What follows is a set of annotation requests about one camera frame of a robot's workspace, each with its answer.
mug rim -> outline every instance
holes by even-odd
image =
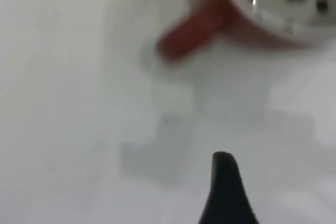
[[[251,0],[231,0],[231,2],[253,24],[283,39],[314,42],[336,37],[336,24],[332,27],[312,27],[289,22],[266,10],[256,8]]]

red handle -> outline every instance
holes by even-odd
[[[223,14],[223,3],[213,1],[168,33],[158,43],[159,52],[170,61],[178,61],[209,42],[228,26]]]

mug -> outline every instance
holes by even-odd
[[[189,18],[164,35],[159,52],[181,60],[225,32],[262,47],[306,45],[336,37],[336,0],[200,0]]]

white surface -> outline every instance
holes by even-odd
[[[336,219],[335,45],[220,39],[168,69],[188,0],[0,0],[0,223],[197,223],[229,151],[260,223]]]

white background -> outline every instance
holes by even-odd
[[[334,45],[219,38],[176,68],[190,0],[0,0],[0,223],[197,223],[215,151],[260,223],[336,220]]]

